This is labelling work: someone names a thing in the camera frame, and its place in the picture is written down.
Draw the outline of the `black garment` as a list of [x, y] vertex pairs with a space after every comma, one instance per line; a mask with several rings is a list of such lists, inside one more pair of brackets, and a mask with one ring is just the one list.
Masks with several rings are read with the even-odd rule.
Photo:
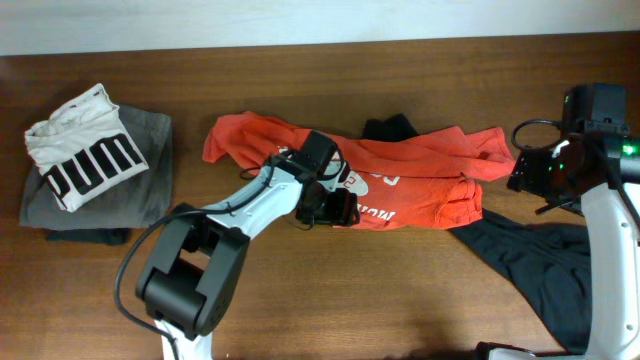
[[[360, 139], [399, 142], [419, 135], [398, 114], [367, 121]], [[449, 230], [516, 287], [565, 349], [585, 352], [592, 302], [585, 227], [525, 226], [482, 207], [480, 220]]]

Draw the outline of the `red orange printed t-shirt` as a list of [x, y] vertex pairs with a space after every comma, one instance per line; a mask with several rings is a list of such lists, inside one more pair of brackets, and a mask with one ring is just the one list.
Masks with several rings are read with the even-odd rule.
[[[202, 158], [214, 163], [230, 156], [254, 169], [271, 154], [300, 149], [309, 130], [253, 112], [217, 119]], [[511, 173], [515, 160], [500, 128], [466, 134], [453, 126], [399, 142], [333, 141], [350, 166], [342, 187], [356, 194], [358, 228], [405, 226], [445, 230], [482, 217], [483, 181]]]

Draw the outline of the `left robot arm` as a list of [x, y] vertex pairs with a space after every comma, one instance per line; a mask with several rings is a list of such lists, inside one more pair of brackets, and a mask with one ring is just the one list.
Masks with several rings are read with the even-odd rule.
[[339, 146], [312, 131], [297, 149], [270, 155], [247, 185], [204, 208], [183, 204], [151, 226], [160, 233], [135, 294], [162, 338], [166, 359], [209, 359], [251, 241], [293, 214], [303, 229], [351, 227], [357, 196], [342, 187], [350, 169]]

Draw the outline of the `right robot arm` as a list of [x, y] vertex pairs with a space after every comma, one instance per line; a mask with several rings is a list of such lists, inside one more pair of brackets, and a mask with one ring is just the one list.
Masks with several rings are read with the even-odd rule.
[[639, 356], [639, 140], [626, 117], [621, 85], [592, 83], [566, 91], [558, 140], [518, 144], [509, 189], [543, 198], [586, 220], [592, 320], [586, 359]]

